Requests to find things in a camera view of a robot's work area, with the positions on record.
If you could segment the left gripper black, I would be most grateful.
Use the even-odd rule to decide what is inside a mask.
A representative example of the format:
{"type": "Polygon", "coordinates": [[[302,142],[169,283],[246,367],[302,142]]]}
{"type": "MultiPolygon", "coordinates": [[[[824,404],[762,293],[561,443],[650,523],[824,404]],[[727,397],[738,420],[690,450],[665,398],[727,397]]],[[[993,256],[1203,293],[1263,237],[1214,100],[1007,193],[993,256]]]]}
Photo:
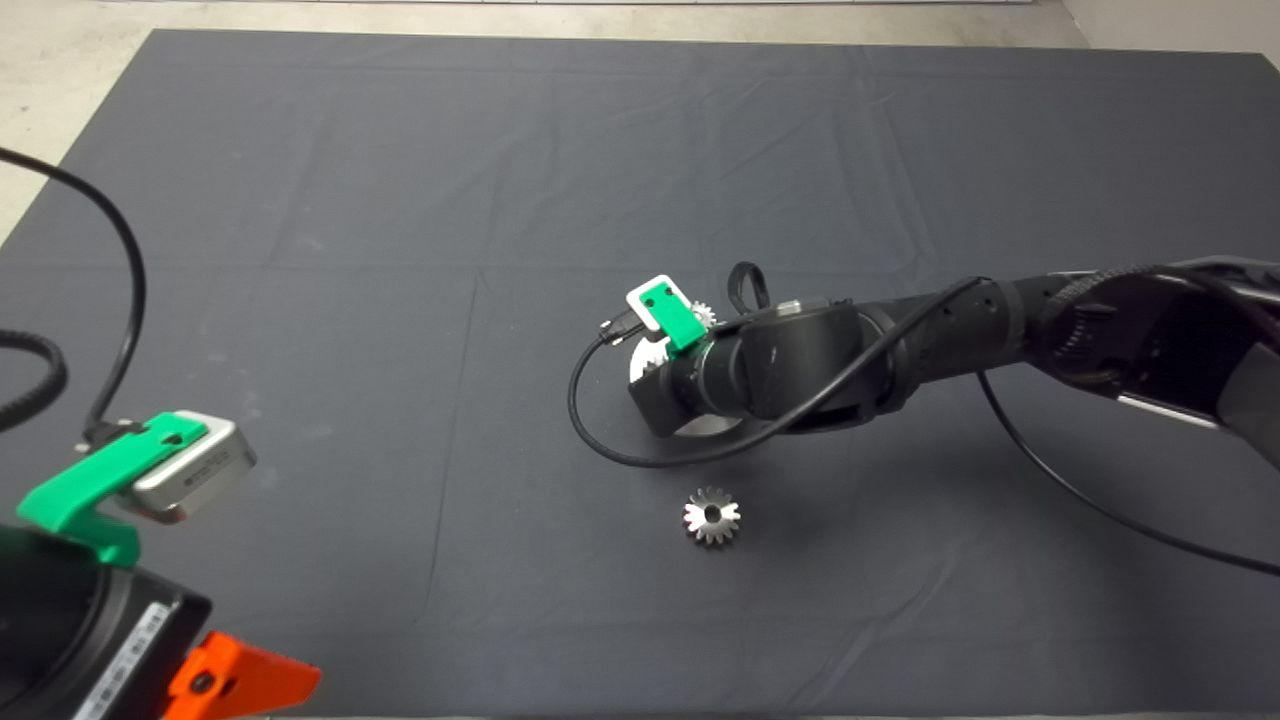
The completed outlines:
{"type": "Polygon", "coordinates": [[[188,653],[210,615],[196,591],[143,569],[106,569],[60,675],[60,716],[237,719],[314,694],[320,667],[221,632],[188,653]]]}

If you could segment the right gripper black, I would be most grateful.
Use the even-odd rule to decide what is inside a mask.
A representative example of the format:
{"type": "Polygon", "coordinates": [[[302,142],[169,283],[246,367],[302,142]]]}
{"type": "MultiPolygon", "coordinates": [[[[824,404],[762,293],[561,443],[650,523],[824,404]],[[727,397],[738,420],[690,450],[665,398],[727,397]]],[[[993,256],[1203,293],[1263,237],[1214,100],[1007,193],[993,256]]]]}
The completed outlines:
{"type": "Polygon", "coordinates": [[[701,359],[648,359],[636,370],[628,392],[650,433],[658,438],[709,436],[709,416],[700,405],[701,359]]]}

